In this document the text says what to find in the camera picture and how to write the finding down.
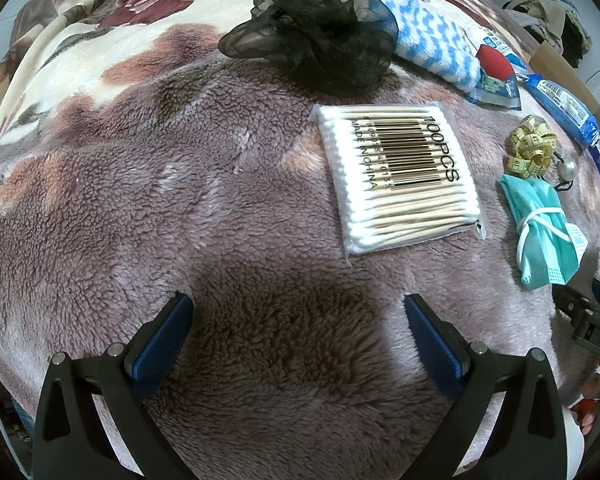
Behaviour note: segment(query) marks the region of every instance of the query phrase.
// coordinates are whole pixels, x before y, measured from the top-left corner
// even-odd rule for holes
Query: black hair scrunchie
[[[218,50],[262,57],[291,79],[338,97],[378,88],[396,47],[398,24],[380,0],[253,0],[252,19]]]

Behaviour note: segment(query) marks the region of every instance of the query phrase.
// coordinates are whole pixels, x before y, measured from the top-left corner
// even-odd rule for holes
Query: surgical face mask
[[[580,229],[566,221],[555,189],[544,180],[503,175],[500,184],[520,236],[516,261],[529,290],[566,284],[587,248]]]

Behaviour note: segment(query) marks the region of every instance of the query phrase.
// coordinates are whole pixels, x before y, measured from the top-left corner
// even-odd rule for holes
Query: metal screw
[[[107,348],[107,354],[111,357],[117,357],[125,350],[125,346],[122,343],[113,343]]]
[[[473,352],[477,353],[478,355],[485,354],[486,351],[489,349],[489,347],[485,345],[485,343],[483,343],[482,341],[473,341],[469,345],[469,347]]]
[[[65,358],[66,358],[66,354],[64,352],[57,352],[51,358],[51,362],[55,365],[59,365],[64,361]]]
[[[544,361],[545,355],[544,352],[539,348],[534,348],[531,351],[531,357],[536,361]]]

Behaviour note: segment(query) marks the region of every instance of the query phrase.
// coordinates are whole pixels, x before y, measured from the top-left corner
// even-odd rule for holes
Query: blue and white fuzzy fabric
[[[474,89],[480,79],[480,62],[454,22],[421,7],[419,0],[381,1],[398,22],[398,56],[439,75],[465,93]]]

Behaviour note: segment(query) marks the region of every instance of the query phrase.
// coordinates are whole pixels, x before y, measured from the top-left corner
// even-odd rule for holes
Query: floral blanket
[[[35,413],[54,352],[79,358],[128,341],[179,290],[199,316],[147,407],[195,474],[397,478],[449,408],[402,309],[403,295],[419,292],[469,340],[515,354],[543,348],[563,401],[574,401],[590,359],[550,287],[521,287],[497,181],[509,132],[528,113],[544,115],[580,165],[560,197],[600,279],[600,180],[589,156],[525,90],[522,112],[479,107],[395,59],[374,94],[336,100],[264,60],[228,59],[218,40],[249,19],[252,1],[32,0],[19,13],[0,63],[5,386]],[[536,46],[487,0],[421,3],[493,28],[525,59]],[[433,100],[455,113],[491,237],[347,262],[312,107]]]

